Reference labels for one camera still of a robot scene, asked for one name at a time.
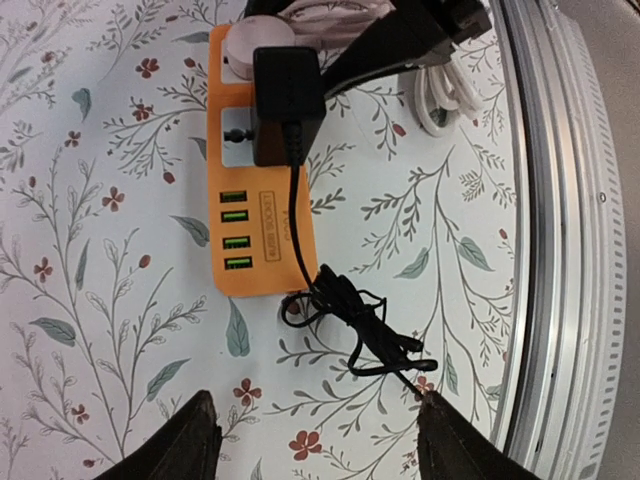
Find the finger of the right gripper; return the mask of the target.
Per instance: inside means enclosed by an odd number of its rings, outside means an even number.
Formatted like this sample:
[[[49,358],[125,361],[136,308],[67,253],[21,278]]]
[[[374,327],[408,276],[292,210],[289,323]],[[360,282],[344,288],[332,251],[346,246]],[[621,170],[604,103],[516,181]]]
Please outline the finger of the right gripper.
[[[325,93],[337,95],[405,70],[447,63],[455,22],[450,1],[394,1],[323,73]]]

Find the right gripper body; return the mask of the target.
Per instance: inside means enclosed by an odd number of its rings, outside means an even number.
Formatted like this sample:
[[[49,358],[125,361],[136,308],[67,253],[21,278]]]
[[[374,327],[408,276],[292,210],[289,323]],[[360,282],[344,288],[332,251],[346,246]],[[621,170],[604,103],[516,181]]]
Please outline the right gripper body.
[[[492,28],[489,14],[478,0],[434,0],[430,9],[456,44],[476,39]]]

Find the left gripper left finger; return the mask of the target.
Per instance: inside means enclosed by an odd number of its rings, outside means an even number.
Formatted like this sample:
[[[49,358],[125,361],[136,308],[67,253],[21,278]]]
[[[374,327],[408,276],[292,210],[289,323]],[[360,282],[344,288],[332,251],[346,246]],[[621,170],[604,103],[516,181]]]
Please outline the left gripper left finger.
[[[99,477],[214,480],[220,450],[213,397],[200,390],[143,445]]]

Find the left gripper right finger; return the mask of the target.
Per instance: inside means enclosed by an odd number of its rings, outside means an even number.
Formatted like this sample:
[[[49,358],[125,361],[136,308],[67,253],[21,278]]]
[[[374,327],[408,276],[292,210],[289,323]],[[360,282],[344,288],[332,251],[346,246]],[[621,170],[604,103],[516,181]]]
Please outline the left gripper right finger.
[[[437,391],[424,394],[417,424],[422,479],[537,479],[497,449]]]

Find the black power adapter with cable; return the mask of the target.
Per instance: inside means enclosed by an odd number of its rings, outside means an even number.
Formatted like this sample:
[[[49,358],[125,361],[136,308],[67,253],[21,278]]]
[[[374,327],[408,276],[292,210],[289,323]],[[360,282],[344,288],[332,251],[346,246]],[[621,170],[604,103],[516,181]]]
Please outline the black power adapter with cable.
[[[409,391],[421,391],[404,375],[408,370],[431,372],[432,359],[412,360],[424,343],[401,335],[386,322],[387,299],[358,289],[328,265],[312,276],[305,264],[297,221],[301,168],[326,116],[325,87],[317,58],[310,47],[259,47],[253,53],[254,162],[273,153],[289,168],[288,227],[297,267],[307,289],[282,301],[281,319],[292,328],[304,328],[331,315],[356,333],[347,369],[356,377],[392,374]]]

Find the orange power strip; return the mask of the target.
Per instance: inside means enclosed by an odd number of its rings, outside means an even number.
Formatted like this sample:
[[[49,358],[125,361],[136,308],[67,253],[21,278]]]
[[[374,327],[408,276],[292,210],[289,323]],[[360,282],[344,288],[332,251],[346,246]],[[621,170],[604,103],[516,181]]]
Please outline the orange power strip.
[[[254,162],[254,84],[233,76],[226,41],[238,27],[210,34],[207,110],[208,206],[212,269],[227,296],[287,294],[306,288],[288,227],[289,168],[266,153]],[[301,168],[297,221],[305,264],[317,268],[310,191]]]

